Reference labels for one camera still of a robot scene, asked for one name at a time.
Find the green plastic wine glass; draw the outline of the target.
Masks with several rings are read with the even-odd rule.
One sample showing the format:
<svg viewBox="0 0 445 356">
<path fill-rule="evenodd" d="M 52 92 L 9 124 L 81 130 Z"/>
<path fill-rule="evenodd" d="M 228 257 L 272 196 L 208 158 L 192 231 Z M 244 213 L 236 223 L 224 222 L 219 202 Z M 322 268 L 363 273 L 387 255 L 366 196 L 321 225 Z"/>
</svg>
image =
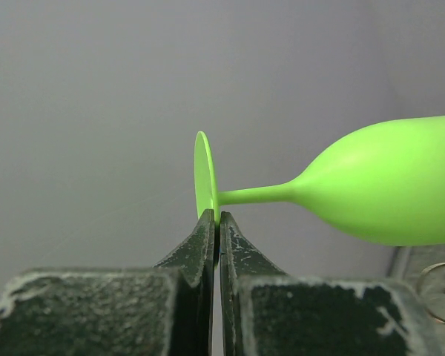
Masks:
<svg viewBox="0 0 445 356">
<path fill-rule="evenodd" d="M 221 191 L 208 137 L 196 135 L 197 212 L 290 202 L 372 243 L 445 244 L 445 116 L 395 119 L 358 129 L 279 185 Z"/>
</svg>

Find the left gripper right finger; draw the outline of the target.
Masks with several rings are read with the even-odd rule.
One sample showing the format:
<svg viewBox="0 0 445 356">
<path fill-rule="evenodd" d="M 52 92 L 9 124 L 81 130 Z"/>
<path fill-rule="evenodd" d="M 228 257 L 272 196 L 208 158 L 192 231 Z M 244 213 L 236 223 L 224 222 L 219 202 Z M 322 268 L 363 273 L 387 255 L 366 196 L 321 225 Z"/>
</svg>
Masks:
<svg viewBox="0 0 445 356">
<path fill-rule="evenodd" d="M 393 279 L 294 277 L 220 217 L 227 355 L 439 355 L 433 322 Z"/>
</svg>

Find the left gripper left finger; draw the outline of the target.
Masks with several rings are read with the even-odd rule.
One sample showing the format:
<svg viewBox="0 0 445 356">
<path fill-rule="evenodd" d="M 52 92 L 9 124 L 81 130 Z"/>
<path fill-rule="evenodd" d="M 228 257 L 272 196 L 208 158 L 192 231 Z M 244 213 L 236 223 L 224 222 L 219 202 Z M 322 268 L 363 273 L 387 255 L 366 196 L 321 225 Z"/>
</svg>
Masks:
<svg viewBox="0 0 445 356">
<path fill-rule="evenodd" d="M 0 355 L 209 355 L 216 223 L 144 268 L 35 268 L 0 296 Z"/>
</svg>

